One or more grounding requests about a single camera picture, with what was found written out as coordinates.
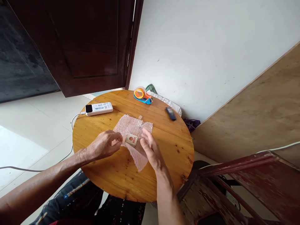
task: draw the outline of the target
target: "sticker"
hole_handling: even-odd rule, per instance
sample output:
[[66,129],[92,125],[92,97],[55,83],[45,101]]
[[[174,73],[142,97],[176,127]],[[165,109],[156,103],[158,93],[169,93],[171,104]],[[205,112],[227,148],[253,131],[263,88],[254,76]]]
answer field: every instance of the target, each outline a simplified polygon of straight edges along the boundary
[[104,111],[113,108],[110,102],[92,104],[92,106],[93,106],[93,111]]

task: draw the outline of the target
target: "dark wall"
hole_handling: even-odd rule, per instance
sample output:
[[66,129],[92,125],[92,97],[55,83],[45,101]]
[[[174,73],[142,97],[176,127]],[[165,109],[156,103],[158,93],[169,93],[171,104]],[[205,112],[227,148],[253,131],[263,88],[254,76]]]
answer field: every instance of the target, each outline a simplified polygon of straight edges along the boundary
[[39,51],[6,6],[0,6],[0,102],[59,90]]

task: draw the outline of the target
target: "person's left hand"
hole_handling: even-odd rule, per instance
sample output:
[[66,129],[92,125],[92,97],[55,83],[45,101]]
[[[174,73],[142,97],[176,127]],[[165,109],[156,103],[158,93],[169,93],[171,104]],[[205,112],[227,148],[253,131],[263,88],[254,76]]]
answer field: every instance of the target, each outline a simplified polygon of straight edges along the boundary
[[122,141],[123,137],[119,132],[104,131],[86,149],[83,149],[82,156],[90,162],[106,158],[120,149]]

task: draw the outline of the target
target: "dark brown door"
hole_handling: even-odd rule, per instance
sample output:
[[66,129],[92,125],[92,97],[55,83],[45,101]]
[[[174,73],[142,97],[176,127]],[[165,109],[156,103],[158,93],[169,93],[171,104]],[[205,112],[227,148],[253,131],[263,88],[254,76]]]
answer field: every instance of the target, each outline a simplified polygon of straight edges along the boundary
[[66,97],[125,87],[134,0],[9,0]]

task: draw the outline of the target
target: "white tile floor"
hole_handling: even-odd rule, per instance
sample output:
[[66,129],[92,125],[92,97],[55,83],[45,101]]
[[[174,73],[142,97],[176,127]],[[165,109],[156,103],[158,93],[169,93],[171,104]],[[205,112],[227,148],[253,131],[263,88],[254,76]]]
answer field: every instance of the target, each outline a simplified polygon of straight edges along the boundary
[[[70,121],[88,102],[90,99],[84,96],[65,98],[61,92],[56,92],[0,104],[0,167],[11,165],[43,170],[58,163],[71,149]],[[195,160],[198,159],[210,162],[210,159],[196,153]],[[0,197],[35,174],[0,170]],[[42,207],[22,224],[32,222]],[[158,224],[157,210],[150,204],[146,206],[142,224]]]

